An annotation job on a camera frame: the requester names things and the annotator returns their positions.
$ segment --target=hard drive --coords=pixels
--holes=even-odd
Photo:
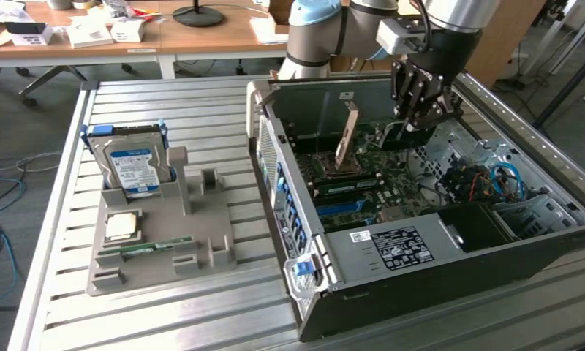
[[[167,165],[167,126],[139,127],[95,126],[88,132],[83,126],[82,137],[96,157],[107,189],[124,189],[128,198],[147,197],[156,193],[160,184],[175,179]]]

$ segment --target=ram module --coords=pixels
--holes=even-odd
[[[186,236],[183,238],[175,238],[164,241],[158,241],[155,243],[143,243],[128,245],[123,247],[118,247],[114,249],[102,250],[99,252],[100,255],[104,254],[122,254],[123,257],[134,257],[140,254],[151,254],[154,252],[166,251],[174,248],[175,244],[183,243],[186,241],[191,241],[194,238],[191,236]]]

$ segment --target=barcode sticker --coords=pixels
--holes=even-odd
[[[371,232],[369,230],[365,230],[363,232],[355,232],[350,233],[351,240],[358,243],[359,241],[367,241],[371,240]]]
[[[156,49],[128,49],[130,53],[155,53]]]

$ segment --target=paper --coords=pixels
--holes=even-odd
[[[284,44],[290,41],[288,34],[276,34],[274,21],[270,18],[254,17],[250,20],[258,41],[263,44]]]
[[[35,20],[24,11],[24,4],[16,1],[0,0],[0,22],[28,22]]]

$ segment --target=wooden desk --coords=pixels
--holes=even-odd
[[[254,7],[251,0],[208,0],[207,3]],[[224,14],[224,22],[219,26],[192,28],[178,23],[171,15],[175,10],[191,5],[192,1],[160,1],[160,10],[167,19],[162,25],[164,53],[286,50],[286,44],[263,45],[256,40],[250,19],[267,18],[267,15],[240,7],[214,6]]]
[[[210,1],[215,4],[227,2]],[[67,34],[55,34],[48,46],[3,45],[0,67],[159,62],[162,77],[170,79],[176,77],[174,62],[178,60],[286,56],[286,45],[262,45],[256,40],[250,19],[266,16],[259,12],[238,7],[216,7],[226,15],[224,22],[210,28],[192,28],[179,24],[171,15],[174,10],[190,4],[188,1],[130,1],[130,4],[166,14],[166,22],[146,25],[143,42],[72,49]],[[235,4],[256,7],[251,0],[235,0]],[[68,26],[71,16],[86,15],[86,10],[52,10],[46,2],[28,2],[27,11],[36,21],[51,26]]]
[[[131,5],[159,11],[158,1],[131,1]],[[27,12],[38,22],[50,23],[52,26],[70,26],[70,17],[87,15],[86,10],[51,10],[46,2],[30,2],[27,4]],[[0,57],[18,57],[23,55],[23,53],[26,53],[28,57],[122,55],[124,53],[131,53],[135,49],[151,49],[155,52],[160,52],[160,27],[160,24],[156,22],[146,24],[143,42],[116,42],[115,44],[92,46],[90,48],[72,49],[67,33],[55,34],[50,45],[47,46],[15,46],[12,42],[8,42],[0,47]],[[4,25],[0,24],[0,32],[4,30]]]

